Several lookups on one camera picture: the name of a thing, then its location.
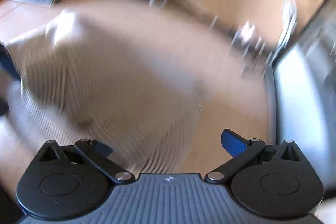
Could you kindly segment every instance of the ribbed surface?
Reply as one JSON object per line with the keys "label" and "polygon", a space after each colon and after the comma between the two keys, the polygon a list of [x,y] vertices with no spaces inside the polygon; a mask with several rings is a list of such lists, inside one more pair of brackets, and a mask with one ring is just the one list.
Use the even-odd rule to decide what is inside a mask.
{"label": "ribbed surface", "polygon": [[[21,224],[48,223],[27,217]],[[117,186],[96,211],[59,224],[318,224],[313,216],[293,221],[259,218],[241,209],[226,188],[202,181],[198,174],[141,175]]]}
{"label": "ribbed surface", "polygon": [[99,139],[135,174],[173,172],[198,122],[199,80],[140,45],[62,13],[5,50],[21,74],[23,106],[48,139]]}

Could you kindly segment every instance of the white logo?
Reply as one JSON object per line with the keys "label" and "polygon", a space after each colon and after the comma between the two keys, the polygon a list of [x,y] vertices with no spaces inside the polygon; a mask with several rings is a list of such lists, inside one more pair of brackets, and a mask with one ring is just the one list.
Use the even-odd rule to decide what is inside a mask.
{"label": "white logo", "polygon": [[166,181],[169,181],[169,182],[171,182],[172,180],[174,180],[175,178],[174,177],[172,177],[172,176],[169,176],[169,177],[166,177],[165,178],[165,180]]}

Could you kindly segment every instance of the silver screw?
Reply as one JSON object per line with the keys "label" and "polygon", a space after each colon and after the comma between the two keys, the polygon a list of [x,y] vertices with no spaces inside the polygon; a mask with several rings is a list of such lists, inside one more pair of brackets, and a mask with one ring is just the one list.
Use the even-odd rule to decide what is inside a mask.
{"label": "silver screw", "polygon": [[132,178],[132,174],[129,172],[119,172],[115,175],[117,180],[129,180]]}
{"label": "silver screw", "polygon": [[208,178],[217,181],[223,179],[224,175],[221,172],[211,172],[208,174]]}

